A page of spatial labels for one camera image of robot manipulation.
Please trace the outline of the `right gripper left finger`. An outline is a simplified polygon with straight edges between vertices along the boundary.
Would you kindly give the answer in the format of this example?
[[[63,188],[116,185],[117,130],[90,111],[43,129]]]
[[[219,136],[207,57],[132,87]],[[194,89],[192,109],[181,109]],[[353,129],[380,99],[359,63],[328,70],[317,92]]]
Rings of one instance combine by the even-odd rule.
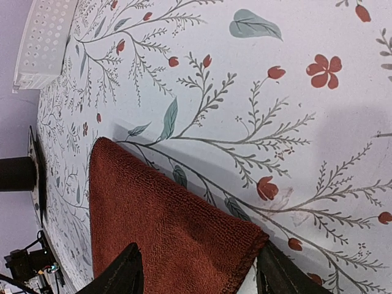
[[[130,243],[108,268],[77,294],[143,294],[142,255],[137,243]]]

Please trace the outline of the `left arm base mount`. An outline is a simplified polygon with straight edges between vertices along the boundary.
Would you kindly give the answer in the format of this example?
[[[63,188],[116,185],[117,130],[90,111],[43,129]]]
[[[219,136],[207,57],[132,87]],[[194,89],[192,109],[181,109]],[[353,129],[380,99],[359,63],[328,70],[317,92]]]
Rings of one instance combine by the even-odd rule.
[[[66,285],[43,230],[38,231],[35,241],[10,252],[4,260],[12,275],[4,281],[19,287],[20,293],[60,293]]]

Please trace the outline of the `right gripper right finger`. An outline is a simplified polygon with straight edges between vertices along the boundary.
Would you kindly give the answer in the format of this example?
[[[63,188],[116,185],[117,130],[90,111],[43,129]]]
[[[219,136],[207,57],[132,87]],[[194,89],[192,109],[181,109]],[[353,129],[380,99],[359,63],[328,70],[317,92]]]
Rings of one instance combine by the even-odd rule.
[[[330,291],[303,273],[271,241],[257,257],[257,293],[322,294]]]

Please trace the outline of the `dark red towel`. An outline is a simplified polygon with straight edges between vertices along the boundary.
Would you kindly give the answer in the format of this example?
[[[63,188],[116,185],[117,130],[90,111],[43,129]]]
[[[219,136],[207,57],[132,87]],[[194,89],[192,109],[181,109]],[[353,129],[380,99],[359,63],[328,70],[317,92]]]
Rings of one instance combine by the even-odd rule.
[[[136,243],[145,293],[236,293],[268,240],[105,137],[89,160],[89,209],[94,274]]]

